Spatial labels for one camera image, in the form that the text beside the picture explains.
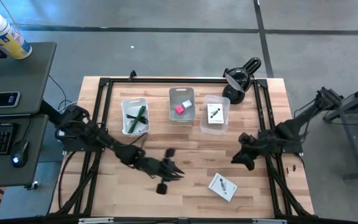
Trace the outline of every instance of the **white plastic bin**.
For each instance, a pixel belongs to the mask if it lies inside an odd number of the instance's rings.
[[[183,112],[177,114],[175,107],[184,101],[190,100],[193,105]],[[194,89],[192,87],[175,87],[169,89],[169,118],[173,124],[191,124],[196,118],[196,106],[194,99]]]
[[[143,116],[145,116],[148,119],[149,123],[143,124],[141,122],[138,122],[134,129],[134,132],[128,133],[129,129],[131,128],[131,120],[133,119],[127,118],[126,115],[129,114],[136,117],[142,106],[146,106],[146,111],[144,111]],[[122,107],[122,133],[130,136],[138,136],[150,130],[149,106],[147,105],[146,98],[134,98],[134,99],[123,100],[121,102],[121,107]]]
[[[208,112],[206,105],[209,103],[222,104],[223,124],[208,124]],[[201,115],[201,132],[208,134],[223,134],[229,127],[230,100],[226,97],[206,95],[204,97],[203,114]]]

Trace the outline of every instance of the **gray desk surface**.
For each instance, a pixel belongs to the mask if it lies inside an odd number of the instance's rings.
[[[20,118],[0,118],[0,122],[12,122],[19,124],[15,140],[13,143],[21,140],[25,133],[25,129],[29,124],[29,117]],[[29,141],[29,159],[27,164],[21,168],[15,168],[11,164],[11,156],[0,156],[0,187],[29,185],[32,183],[37,170],[38,158],[40,156],[42,140],[44,139],[45,128],[47,127],[47,115],[31,116],[31,123],[27,132],[26,140]]]
[[[0,59],[0,92],[18,91],[21,94],[15,108],[0,109],[0,115],[36,114],[44,96],[56,43],[30,43],[33,50],[29,57],[16,60]]]

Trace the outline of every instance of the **wooden table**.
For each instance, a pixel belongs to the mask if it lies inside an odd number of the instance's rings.
[[[100,77],[84,77],[78,105],[93,111]],[[267,79],[276,124],[291,118],[290,106],[283,79]],[[195,89],[196,120],[193,124],[173,125],[168,117],[168,89],[190,86]],[[180,181],[168,183],[168,193],[155,193],[160,178],[151,179],[147,174],[129,169],[121,164],[114,153],[103,153],[96,184],[92,216],[110,217],[198,217],[198,218],[270,218],[273,217],[272,200],[265,160],[255,160],[255,169],[248,171],[244,165],[231,164],[232,156],[239,151],[238,137],[242,132],[257,135],[259,126],[255,93],[250,88],[239,105],[230,106],[229,129],[223,135],[204,134],[200,131],[201,106],[205,95],[222,95],[223,84],[173,84],[173,83],[115,83],[109,107],[109,134],[122,142],[133,139],[122,133],[121,101],[146,97],[149,103],[150,135],[144,144],[147,156],[161,159],[168,147],[177,152],[173,160],[186,175]],[[262,103],[265,108],[263,92]],[[99,119],[103,112],[101,102]],[[62,181],[62,202],[73,193],[80,179],[84,153],[76,153],[69,162]],[[282,157],[289,189],[313,213],[308,184],[302,163],[294,155]],[[210,189],[215,173],[219,172],[238,185],[230,202]],[[88,189],[85,190],[85,206]],[[282,193],[278,190],[280,208],[284,211]],[[57,188],[51,212],[56,211]]]

